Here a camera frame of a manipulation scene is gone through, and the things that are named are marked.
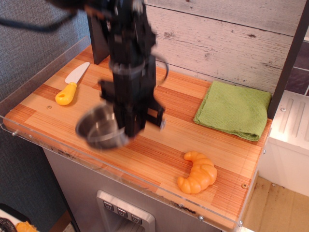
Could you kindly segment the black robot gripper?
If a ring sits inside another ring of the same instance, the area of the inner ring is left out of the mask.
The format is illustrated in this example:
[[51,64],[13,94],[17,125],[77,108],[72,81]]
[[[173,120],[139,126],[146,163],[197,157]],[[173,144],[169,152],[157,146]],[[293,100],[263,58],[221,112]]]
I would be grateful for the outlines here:
[[158,127],[164,125],[165,108],[155,99],[156,66],[148,61],[136,68],[114,67],[113,81],[100,80],[101,97],[112,103],[119,128],[133,138],[148,121]]

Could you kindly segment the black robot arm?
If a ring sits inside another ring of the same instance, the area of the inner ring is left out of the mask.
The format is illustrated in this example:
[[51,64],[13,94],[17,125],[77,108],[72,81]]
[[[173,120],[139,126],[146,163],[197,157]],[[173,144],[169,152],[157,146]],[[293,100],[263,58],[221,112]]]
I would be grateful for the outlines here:
[[164,108],[154,98],[156,35],[141,0],[52,0],[63,10],[96,17],[107,42],[113,81],[101,80],[101,96],[113,104],[118,127],[136,136],[147,121],[161,126]]

